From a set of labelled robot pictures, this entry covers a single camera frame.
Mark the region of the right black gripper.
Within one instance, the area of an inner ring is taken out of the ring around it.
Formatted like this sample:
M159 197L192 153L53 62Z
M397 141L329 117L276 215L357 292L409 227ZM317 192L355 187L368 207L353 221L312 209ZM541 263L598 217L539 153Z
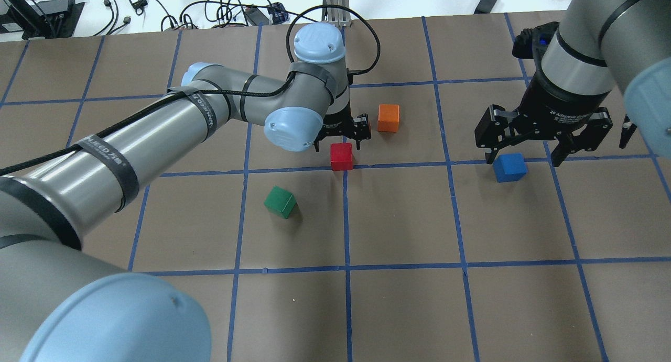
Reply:
M557 138L550 158L553 167L560 167L575 152L596 150L613 128L608 109L601 107L608 94L574 94L537 71L516 111L499 105L487 107L474 129L476 145L485 149L485 163L493 164L500 150L508 146Z

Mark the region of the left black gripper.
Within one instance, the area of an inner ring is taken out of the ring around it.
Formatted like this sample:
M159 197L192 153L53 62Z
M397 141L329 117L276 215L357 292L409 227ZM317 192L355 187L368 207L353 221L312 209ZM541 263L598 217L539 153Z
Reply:
M370 140L371 123L367 113L352 117L350 100L343 105L334 103L336 112L326 114L323 119L323 126L320 130L320 137L313 142L316 152L321 151L321 141L326 137L345 137L352 138L356 142Z

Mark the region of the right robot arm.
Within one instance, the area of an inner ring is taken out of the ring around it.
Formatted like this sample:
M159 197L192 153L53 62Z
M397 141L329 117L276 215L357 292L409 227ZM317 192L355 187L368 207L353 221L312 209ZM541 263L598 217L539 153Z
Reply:
M613 128L602 102L618 87L625 118L619 146L640 131L669 158L669 0L572 0L561 21L523 30L512 55L535 73L513 111L492 104L474 130L493 164L500 150L556 140L551 163L596 150Z

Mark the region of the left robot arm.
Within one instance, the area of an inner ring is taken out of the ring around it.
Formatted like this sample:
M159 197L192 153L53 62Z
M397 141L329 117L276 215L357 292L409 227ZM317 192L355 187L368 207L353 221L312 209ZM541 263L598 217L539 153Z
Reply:
M203 307L169 282L82 252L106 218L230 120L302 152L328 133L355 140L341 31L287 32L287 78L194 63L133 116L2 170L2 361L209 361Z

